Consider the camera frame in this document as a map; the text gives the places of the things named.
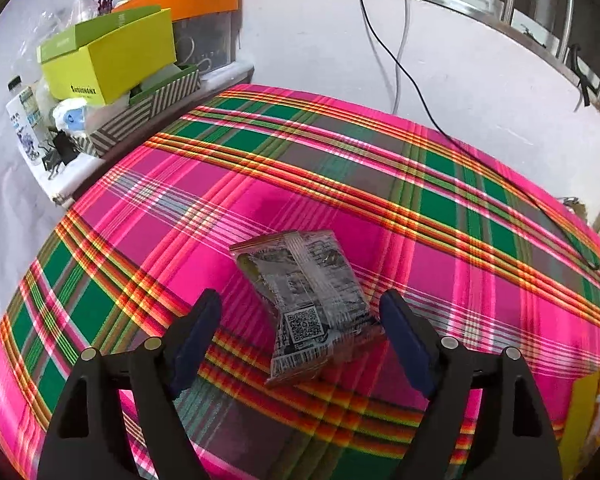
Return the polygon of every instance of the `plaid tablecloth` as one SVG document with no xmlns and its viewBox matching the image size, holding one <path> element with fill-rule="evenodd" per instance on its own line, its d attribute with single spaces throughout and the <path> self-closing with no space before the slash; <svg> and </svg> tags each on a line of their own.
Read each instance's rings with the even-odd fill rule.
<svg viewBox="0 0 600 480">
<path fill-rule="evenodd" d="M 582 252 L 600 240 L 531 193 Z M 440 134 L 331 98 L 237 86 L 184 115 L 103 177 L 49 237 L 0 324 L 0 445 L 27 478 L 80 352 L 134 348 L 218 290 L 221 327 L 176 402 L 214 478 L 387 478 L 426 401 L 385 341 L 319 380 L 267 390 L 274 332 L 229 245 L 332 229 L 373 308 L 397 288 L 469 348 L 519 347 L 560 437 L 571 384 L 600 367 L 600 271 L 497 174 Z M 132 450 L 155 477 L 132 397 Z M 452 458 L 471 443 L 477 397 Z"/>
</svg>

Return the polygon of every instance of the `metal screw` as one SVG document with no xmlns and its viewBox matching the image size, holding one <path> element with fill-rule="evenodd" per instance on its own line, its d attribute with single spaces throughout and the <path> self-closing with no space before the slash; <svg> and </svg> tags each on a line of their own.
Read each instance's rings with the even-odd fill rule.
<svg viewBox="0 0 600 480">
<path fill-rule="evenodd" d="M 147 339 L 144 342 L 144 347 L 147 350 L 156 350 L 156 349 L 160 348 L 161 344 L 162 344 L 162 340 L 159 337 L 150 337 L 149 339 Z"/>
<path fill-rule="evenodd" d="M 505 350 L 505 354 L 507 354 L 507 357 L 509 359 L 512 359 L 513 361 L 517 361 L 518 359 L 520 359 L 522 357 L 520 350 L 518 350 L 517 348 L 514 348 L 513 346 L 510 346 L 509 348 L 507 348 Z"/>
<path fill-rule="evenodd" d="M 83 361 L 91 361 L 96 355 L 97 352 L 95 348 L 85 348 L 80 354 L 80 359 Z"/>
<path fill-rule="evenodd" d="M 445 348 L 448 348 L 449 350 L 453 350 L 454 348 L 458 348 L 458 339 L 456 339 L 455 337 L 451 337 L 449 335 L 444 336 L 440 342 L 442 343 L 442 346 Z"/>
</svg>

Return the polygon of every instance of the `striped tray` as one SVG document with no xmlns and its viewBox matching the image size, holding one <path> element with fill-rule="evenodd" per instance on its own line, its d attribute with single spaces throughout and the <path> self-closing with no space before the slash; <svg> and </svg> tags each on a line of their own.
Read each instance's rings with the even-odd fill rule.
<svg viewBox="0 0 600 480">
<path fill-rule="evenodd" d="M 103 156 L 142 124 L 193 94 L 200 87 L 200 72 L 196 65 L 189 65 L 174 77 L 162 81 L 131 98 L 130 107 L 101 126 L 90 136 L 76 138 L 79 150 L 88 155 Z"/>
</svg>

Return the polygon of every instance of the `blue gripper pad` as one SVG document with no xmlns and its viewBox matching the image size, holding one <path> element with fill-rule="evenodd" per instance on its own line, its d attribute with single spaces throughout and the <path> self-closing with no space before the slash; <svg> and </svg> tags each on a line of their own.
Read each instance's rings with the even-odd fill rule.
<svg viewBox="0 0 600 480">
<path fill-rule="evenodd" d="M 169 390 L 173 398 L 176 398 L 183 390 L 190 388 L 196 379 L 206 350 L 220 323 L 221 314 L 222 304 L 219 297 L 209 300 L 203 306 L 200 316 L 178 349 L 173 361 L 169 363 L 173 373 Z"/>
<path fill-rule="evenodd" d="M 401 311 L 400 305 L 387 293 L 380 298 L 380 321 L 398 354 L 409 384 L 430 399 L 436 390 L 431 374 L 430 355 Z"/>
</svg>

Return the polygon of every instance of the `lime green box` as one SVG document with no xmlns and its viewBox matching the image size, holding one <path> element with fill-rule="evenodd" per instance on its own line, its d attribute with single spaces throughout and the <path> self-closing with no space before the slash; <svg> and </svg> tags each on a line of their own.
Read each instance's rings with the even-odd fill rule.
<svg viewBox="0 0 600 480">
<path fill-rule="evenodd" d="M 171 10 L 165 9 L 43 62 L 42 72 L 56 99 L 84 97 L 108 105 L 175 61 Z"/>
<path fill-rule="evenodd" d="M 98 16 L 92 20 L 78 23 L 67 30 L 63 30 L 51 39 L 46 40 L 38 48 L 38 63 L 47 61 L 78 50 L 80 47 L 95 41 L 98 38 L 113 32 L 128 23 L 144 18 L 160 10 L 160 6 L 145 6 L 137 9 L 122 10 Z"/>
</svg>

